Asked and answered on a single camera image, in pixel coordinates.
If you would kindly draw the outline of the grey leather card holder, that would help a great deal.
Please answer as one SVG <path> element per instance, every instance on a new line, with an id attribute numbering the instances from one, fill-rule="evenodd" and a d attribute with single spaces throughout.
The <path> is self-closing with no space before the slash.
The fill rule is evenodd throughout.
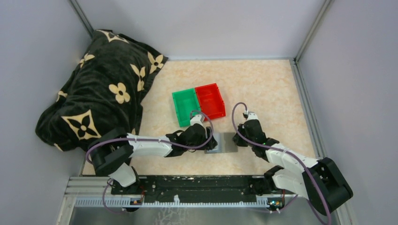
<path id="1" fill-rule="evenodd" d="M 238 152 L 238 146 L 233 141 L 235 133 L 214 133 L 213 137 L 217 142 L 211 150 L 205 150 L 205 154 L 221 154 L 221 153 L 235 153 Z"/>

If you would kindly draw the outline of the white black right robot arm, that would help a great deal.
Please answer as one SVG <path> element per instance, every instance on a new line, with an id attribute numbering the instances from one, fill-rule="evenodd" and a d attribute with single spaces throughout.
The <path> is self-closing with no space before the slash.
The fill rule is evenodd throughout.
<path id="1" fill-rule="evenodd" d="M 237 146 L 251 147 L 255 155 L 274 167 L 265 172 L 264 187 L 270 193 L 285 189 L 308 200 L 326 216 L 353 197 L 353 191 L 329 157 L 315 159 L 294 152 L 278 140 L 267 137 L 257 119 L 234 125 Z"/>

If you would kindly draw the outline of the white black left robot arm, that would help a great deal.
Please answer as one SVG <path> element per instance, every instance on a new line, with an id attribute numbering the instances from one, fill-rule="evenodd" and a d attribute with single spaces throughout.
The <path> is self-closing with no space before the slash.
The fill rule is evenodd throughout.
<path id="1" fill-rule="evenodd" d="M 108 176 L 129 194 L 140 190 L 141 182 L 128 160 L 138 156 L 178 157 L 189 150 L 213 150 L 218 147 L 212 127 L 189 126 L 160 137 L 144 137 L 115 128 L 92 142 L 86 153 L 97 176 Z"/>

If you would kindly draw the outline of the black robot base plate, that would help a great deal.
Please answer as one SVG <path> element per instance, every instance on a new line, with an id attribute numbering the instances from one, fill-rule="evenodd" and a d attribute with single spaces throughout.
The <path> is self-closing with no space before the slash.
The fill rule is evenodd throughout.
<path id="1" fill-rule="evenodd" d="M 147 175 L 126 188 L 117 181 L 111 187 L 113 195 L 138 195 L 145 203 L 170 203 L 176 195 L 182 203 L 253 203 L 257 196 L 283 193 L 272 189 L 262 175 Z"/>

